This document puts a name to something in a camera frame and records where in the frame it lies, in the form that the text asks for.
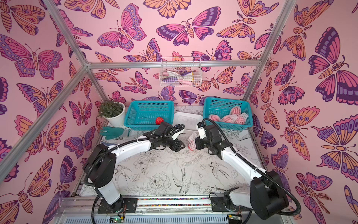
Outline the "red apple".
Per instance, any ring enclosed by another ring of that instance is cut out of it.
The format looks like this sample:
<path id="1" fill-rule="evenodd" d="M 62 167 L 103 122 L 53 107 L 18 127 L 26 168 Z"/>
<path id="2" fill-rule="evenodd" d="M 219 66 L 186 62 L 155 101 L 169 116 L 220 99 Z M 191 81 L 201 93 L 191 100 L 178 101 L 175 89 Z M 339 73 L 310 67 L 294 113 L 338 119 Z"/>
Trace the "red apple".
<path id="1" fill-rule="evenodd" d="M 196 143 L 195 142 L 189 142 L 188 143 L 188 148 L 191 150 L 191 151 L 195 151 L 197 148 L 196 148 Z"/>
<path id="2" fill-rule="evenodd" d="M 162 117 L 157 117 L 155 120 L 156 125 L 160 125 L 162 122 L 164 122 L 164 119 Z"/>

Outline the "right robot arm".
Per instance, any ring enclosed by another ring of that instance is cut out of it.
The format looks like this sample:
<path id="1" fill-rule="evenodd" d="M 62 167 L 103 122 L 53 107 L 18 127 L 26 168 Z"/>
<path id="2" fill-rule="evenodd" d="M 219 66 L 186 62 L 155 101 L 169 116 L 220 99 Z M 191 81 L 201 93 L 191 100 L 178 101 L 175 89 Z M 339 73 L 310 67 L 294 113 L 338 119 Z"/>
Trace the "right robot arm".
<path id="1" fill-rule="evenodd" d="M 255 212 L 262 220 L 273 215 L 296 216 L 302 206 L 292 193 L 287 190 L 280 176 L 275 171 L 266 171 L 249 161 L 236 150 L 229 141 L 220 137 L 196 137 L 192 143 L 197 150 L 208 149 L 210 155 L 215 155 L 235 169 L 250 185 L 250 192 L 232 190 L 229 201 L 235 206 L 243 206 Z"/>

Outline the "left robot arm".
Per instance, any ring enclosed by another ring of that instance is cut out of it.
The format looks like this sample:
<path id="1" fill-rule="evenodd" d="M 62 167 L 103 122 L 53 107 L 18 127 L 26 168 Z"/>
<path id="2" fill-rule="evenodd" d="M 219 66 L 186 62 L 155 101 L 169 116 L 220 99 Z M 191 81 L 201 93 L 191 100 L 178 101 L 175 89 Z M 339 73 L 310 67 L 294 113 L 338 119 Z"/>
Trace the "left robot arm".
<path id="1" fill-rule="evenodd" d="M 108 205 L 122 201 L 119 187 L 115 184 L 115 170 L 121 161 L 150 150 L 170 149 L 179 152 L 185 144 L 179 134 L 162 137 L 154 131 L 144 133 L 135 140 L 116 145 L 99 144 L 95 147 L 84 167 L 84 184 L 92 187 Z"/>

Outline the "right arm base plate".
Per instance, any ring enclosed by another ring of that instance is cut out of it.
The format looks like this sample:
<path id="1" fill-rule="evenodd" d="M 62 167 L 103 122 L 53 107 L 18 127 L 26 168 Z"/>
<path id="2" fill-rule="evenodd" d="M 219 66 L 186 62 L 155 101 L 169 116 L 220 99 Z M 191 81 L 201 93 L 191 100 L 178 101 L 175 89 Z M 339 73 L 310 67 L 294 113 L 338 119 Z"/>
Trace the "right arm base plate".
<path id="1" fill-rule="evenodd" d="M 239 210 L 250 211 L 250 209 L 247 207 L 234 205 L 226 197 L 217 197 L 210 195 L 209 200 L 211 201 L 213 212 L 238 212 Z"/>

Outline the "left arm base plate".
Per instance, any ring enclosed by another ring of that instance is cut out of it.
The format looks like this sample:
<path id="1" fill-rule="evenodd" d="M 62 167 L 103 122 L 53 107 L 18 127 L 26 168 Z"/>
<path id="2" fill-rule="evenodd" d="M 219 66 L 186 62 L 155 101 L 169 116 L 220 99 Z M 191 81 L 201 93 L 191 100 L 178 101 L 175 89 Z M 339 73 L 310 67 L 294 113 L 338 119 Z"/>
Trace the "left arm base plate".
<path id="1" fill-rule="evenodd" d="M 105 199 L 101 200 L 98 214 L 135 213 L 138 198 L 120 198 L 114 204 L 109 205 Z"/>

